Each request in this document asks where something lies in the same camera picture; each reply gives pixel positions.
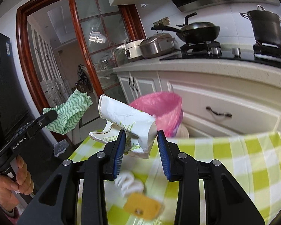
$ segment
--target human hand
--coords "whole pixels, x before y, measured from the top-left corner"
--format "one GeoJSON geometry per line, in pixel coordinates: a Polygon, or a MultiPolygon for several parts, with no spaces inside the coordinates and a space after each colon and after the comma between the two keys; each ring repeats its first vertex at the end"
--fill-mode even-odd
{"type": "Polygon", "coordinates": [[[20,203],[11,191],[18,190],[22,194],[29,195],[34,187],[23,158],[17,156],[16,162],[19,167],[17,182],[13,182],[9,177],[0,175],[0,205],[9,212],[20,203]]]}

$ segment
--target black stovetop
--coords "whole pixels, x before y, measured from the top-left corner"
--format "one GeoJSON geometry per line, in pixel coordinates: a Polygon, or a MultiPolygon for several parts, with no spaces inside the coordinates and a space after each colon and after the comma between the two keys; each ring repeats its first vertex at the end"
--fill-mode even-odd
{"type": "Polygon", "coordinates": [[[235,61],[245,61],[245,62],[253,62],[259,64],[265,64],[272,67],[281,68],[281,62],[272,61],[263,58],[257,58],[254,55],[253,51],[241,51],[240,57],[234,56],[232,54],[232,50],[222,50],[221,55],[209,55],[209,54],[191,54],[191,53],[182,53],[178,52],[176,55],[171,55],[165,58],[160,59],[163,60],[172,60],[172,59],[227,59],[227,60],[235,60],[235,61]]]}

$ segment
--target white paper bag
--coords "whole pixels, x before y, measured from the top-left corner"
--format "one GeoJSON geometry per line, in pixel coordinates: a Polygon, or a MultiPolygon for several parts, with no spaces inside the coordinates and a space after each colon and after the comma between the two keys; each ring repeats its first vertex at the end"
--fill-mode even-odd
{"type": "Polygon", "coordinates": [[[107,120],[102,132],[90,132],[89,136],[103,144],[115,141],[121,129],[126,132],[125,154],[148,158],[157,135],[155,118],[122,102],[101,95],[99,115],[107,120]]]}

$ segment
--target white appliance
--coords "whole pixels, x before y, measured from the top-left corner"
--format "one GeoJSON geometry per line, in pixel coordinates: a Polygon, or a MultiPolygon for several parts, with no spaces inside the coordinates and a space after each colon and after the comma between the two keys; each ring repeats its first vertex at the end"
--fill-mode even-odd
{"type": "Polygon", "coordinates": [[[125,55],[129,62],[134,62],[143,58],[140,50],[140,43],[142,41],[143,40],[135,40],[125,45],[125,55]]]}

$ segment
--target pink bucket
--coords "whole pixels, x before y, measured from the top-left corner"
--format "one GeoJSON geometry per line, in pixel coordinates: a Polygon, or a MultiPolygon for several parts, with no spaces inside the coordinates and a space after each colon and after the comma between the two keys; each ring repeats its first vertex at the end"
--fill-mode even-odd
{"type": "Polygon", "coordinates": [[[182,98],[170,92],[155,92],[130,103],[130,106],[156,118],[157,129],[166,137],[175,137],[183,119],[182,98]]]}

